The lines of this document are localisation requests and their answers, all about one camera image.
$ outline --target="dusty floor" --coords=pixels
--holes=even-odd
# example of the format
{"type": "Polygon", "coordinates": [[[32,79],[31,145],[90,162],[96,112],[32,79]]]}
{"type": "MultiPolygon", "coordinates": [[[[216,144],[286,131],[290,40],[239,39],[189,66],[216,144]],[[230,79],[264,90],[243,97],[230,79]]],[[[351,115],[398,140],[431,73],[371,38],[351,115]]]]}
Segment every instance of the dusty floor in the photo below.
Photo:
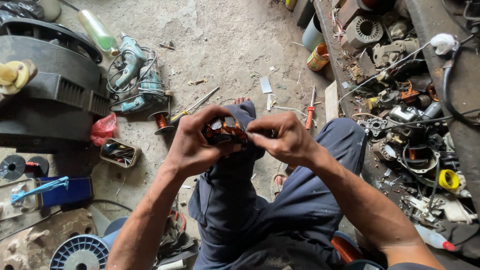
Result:
{"type": "MultiPolygon", "coordinates": [[[[309,52],[301,43],[303,29],[293,22],[291,13],[283,3],[267,1],[206,1],[206,0],[171,0],[171,1],[113,1],[113,0],[72,0],[80,8],[90,9],[108,26],[114,35],[123,31],[146,47],[162,53],[159,42],[173,40],[175,51],[166,51],[159,64],[161,76],[170,80],[170,90],[175,92],[172,102],[173,110],[188,108],[206,92],[220,86],[207,103],[225,105],[238,96],[250,97],[256,107],[257,116],[275,114],[280,110],[266,110],[266,94],[262,94],[259,79],[268,76],[278,106],[297,108],[306,112],[310,103],[313,85],[317,88],[315,117],[318,127],[312,129],[316,135],[325,124],[324,94],[330,83],[320,74],[307,68],[306,59],[309,52]],[[188,81],[206,77],[207,84],[189,86],[188,81]],[[277,88],[285,85],[286,89],[277,88]]],[[[62,14],[57,21],[71,30],[83,31],[76,18],[76,12],[62,6],[62,14]]],[[[110,60],[104,58],[102,67],[106,68],[110,60]]],[[[98,159],[82,160],[77,163],[81,169],[88,170],[94,166],[92,176],[95,183],[96,198],[118,201],[134,208],[152,183],[161,161],[168,152],[172,140],[170,137],[154,135],[156,130],[147,116],[158,110],[167,110],[166,105],[143,111],[135,115],[117,118],[114,136],[131,142],[142,148],[143,155],[132,169],[121,169],[115,165],[99,162],[98,159]]],[[[12,149],[0,149],[0,158],[12,154],[12,149]]],[[[52,169],[50,175],[64,172],[58,168],[50,157],[52,169]]],[[[270,196],[270,181],[274,173],[281,168],[281,163],[266,154],[257,161],[253,184],[258,194],[270,196]]],[[[194,186],[195,177],[185,181],[185,185],[194,186]]],[[[179,201],[188,202],[192,189],[182,188],[179,201]]],[[[181,207],[185,214],[188,206],[181,207]]],[[[115,206],[99,206],[104,215],[113,220],[127,215],[115,206]]],[[[188,215],[187,232],[199,238],[197,224],[188,215]]],[[[31,218],[21,217],[0,223],[4,234],[15,230],[23,224],[30,223],[31,218]]],[[[352,233],[351,226],[341,225],[341,229],[352,233]]]]}

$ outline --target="man's left hand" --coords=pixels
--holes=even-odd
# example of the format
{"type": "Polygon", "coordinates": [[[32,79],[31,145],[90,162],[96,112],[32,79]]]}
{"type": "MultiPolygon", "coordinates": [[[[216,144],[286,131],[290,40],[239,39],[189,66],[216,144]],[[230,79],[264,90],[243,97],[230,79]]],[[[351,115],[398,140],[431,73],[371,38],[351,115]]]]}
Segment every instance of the man's left hand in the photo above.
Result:
{"type": "Polygon", "coordinates": [[[207,143],[202,130],[216,116],[231,116],[231,113],[211,104],[194,115],[182,116],[162,166],[174,168],[177,176],[185,179],[203,173],[222,156],[240,151],[240,144],[224,142],[212,146],[207,143]]]}

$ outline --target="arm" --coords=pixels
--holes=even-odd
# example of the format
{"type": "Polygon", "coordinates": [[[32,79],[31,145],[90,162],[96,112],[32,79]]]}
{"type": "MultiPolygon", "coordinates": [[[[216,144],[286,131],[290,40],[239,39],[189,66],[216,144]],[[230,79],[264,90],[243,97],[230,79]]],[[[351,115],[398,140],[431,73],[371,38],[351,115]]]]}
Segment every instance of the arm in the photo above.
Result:
{"type": "Polygon", "coordinates": [[[154,263],[168,212],[183,181],[206,171],[220,157],[240,151],[240,145],[208,145],[201,130],[215,116],[231,115],[210,105],[183,116],[170,151],[154,182],[120,230],[108,256],[107,270],[147,270],[154,263]]]}
{"type": "Polygon", "coordinates": [[[247,127],[249,139],[278,160],[311,169],[327,185],[350,222],[388,259],[389,266],[413,262],[444,270],[413,224],[387,197],[345,169],[317,144],[289,112],[264,116],[247,127]],[[257,131],[273,129],[277,138],[257,131]]]}

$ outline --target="yellow ring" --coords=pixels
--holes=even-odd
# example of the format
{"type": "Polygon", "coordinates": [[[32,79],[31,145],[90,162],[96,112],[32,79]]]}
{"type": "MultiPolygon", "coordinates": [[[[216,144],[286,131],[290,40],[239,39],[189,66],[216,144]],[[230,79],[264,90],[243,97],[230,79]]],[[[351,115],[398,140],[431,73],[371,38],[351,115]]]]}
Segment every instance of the yellow ring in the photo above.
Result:
{"type": "Polygon", "coordinates": [[[452,170],[441,170],[440,171],[440,176],[438,178],[438,183],[440,184],[441,187],[445,189],[456,189],[458,188],[459,180],[458,176],[456,173],[452,170]],[[445,178],[445,175],[448,174],[450,176],[450,179],[452,180],[452,185],[450,185],[445,178]]]}

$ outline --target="hand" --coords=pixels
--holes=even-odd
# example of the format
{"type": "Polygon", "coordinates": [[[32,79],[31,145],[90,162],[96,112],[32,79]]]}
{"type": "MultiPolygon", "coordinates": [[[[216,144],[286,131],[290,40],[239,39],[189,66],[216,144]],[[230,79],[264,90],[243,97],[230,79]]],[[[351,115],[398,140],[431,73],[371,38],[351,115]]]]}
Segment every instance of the hand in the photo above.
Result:
{"type": "Polygon", "coordinates": [[[317,149],[321,149],[292,112],[253,120],[247,126],[247,135],[256,146],[290,165],[312,166],[313,157],[318,155],[317,149]],[[277,131],[277,138],[260,134],[264,130],[277,131]]]}
{"type": "Polygon", "coordinates": [[[220,157],[240,151],[240,144],[224,142],[211,146],[207,143],[202,130],[215,116],[231,114],[228,109],[211,104],[194,115],[182,116],[162,166],[175,168],[177,176],[185,179],[203,173],[220,157]]]}

